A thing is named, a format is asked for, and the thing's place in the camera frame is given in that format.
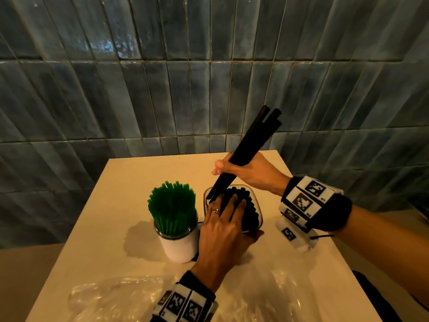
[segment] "white table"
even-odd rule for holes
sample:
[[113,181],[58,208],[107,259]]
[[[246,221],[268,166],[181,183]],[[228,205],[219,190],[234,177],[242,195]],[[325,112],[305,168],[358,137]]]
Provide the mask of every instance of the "white table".
[[[283,173],[290,171],[275,150],[263,155]],[[180,276],[193,263],[173,264],[160,252],[147,200],[163,182],[189,183],[196,193],[196,209],[203,219],[203,192],[217,177],[210,173],[214,161],[226,154],[199,154],[111,159],[80,215],[51,274],[41,290],[27,322],[67,321],[67,297],[72,287],[121,276]],[[243,184],[239,179],[234,184]],[[293,247],[274,226],[280,214],[280,197],[254,189],[264,216],[265,235],[250,248],[252,260],[275,260],[269,252],[296,256]],[[261,246],[269,244],[270,251]],[[323,321],[380,321],[362,288],[330,238],[322,238],[303,257]],[[235,267],[217,292],[222,303],[234,288],[234,276],[246,265]]]

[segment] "motion capture cuff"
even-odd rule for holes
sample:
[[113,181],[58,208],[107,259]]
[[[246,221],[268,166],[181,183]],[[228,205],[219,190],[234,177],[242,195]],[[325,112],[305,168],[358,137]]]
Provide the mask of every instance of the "motion capture cuff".
[[352,202],[336,189],[309,176],[294,176],[282,196],[279,210],[302,231],[336,231],[346,225]]
[[166,322],[209,322],[218,304],[180,283],[167,290],[152,312]]

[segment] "tile wall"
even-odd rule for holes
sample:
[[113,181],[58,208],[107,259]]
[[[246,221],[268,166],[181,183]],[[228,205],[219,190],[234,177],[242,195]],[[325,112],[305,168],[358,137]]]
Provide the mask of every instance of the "tile wall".
[[429,0],[0,0],[0,247],[64,242],[109,158],[233,151],[429,191]]

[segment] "hand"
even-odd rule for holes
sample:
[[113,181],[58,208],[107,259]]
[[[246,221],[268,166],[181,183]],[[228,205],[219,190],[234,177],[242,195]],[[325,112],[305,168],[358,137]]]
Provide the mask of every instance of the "hand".
[[260,152],[253,157],[249,164],[242,167],[229,162],[232,155],[233,153],[230,152],[223,160],[216,161],[212,174],[231,173],[254,188],[266,190],[275,195],[283,195],[290,178],[275,168]]
[[200,233],[200,254],[190,269],[213,293],[220,287],[228,271],[239,263],[249,246],[264,234],[260,230],[253,236],[242,233],[241,221],[246,200],[241,201],[234,211],[237,195],[231,197],[219,215],[216,210],[221,210],[222,198],[223,195],[218,196],[207,209]]

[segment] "right hand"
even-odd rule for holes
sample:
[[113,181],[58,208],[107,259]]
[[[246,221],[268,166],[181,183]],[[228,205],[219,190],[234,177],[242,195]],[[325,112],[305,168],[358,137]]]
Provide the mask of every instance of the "right hand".
[[249,164],[244,166],[230,163],[229,159],[232,155],[233,153],[230,152],[223,160],[216,161],[212,174],[231,173],[254,188],[266,190],[275,195],[283,195],[290,177],[275,168],[260,152],[253,157]]

